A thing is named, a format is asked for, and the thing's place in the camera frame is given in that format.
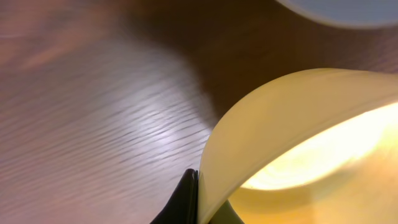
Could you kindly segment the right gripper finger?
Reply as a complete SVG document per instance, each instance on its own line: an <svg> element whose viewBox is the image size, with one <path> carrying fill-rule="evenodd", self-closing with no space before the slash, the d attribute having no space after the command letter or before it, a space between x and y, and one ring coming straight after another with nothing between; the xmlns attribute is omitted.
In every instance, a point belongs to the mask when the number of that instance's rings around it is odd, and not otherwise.
<svg viewBox="0 0 398 224"><path fill-rule="evenodd" d="M187 169L161 212L150 224L197 224L198 171Z"/></svg>

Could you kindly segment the yellow bowl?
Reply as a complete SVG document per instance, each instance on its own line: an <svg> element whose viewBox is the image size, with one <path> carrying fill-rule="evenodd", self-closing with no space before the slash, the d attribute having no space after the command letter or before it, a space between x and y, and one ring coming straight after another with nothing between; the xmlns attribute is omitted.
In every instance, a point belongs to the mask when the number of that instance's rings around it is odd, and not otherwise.
<svg viewBox="0 0 398 224"><path fill-rule="evenodd" d="M199 174L199 223L396 223L397 75L266 83L220 119Z"/></svg>

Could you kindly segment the grey bowl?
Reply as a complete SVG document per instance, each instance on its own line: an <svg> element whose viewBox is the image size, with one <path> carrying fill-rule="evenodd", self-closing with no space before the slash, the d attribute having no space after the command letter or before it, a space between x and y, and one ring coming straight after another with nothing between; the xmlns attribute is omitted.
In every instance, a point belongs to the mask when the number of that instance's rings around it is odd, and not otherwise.
<svg viewBox="0 0 398 224"><path fill-rule="evenodd" d="M377 29L397 25L397 0L277 0L292 12L327 26Z"/></svg>

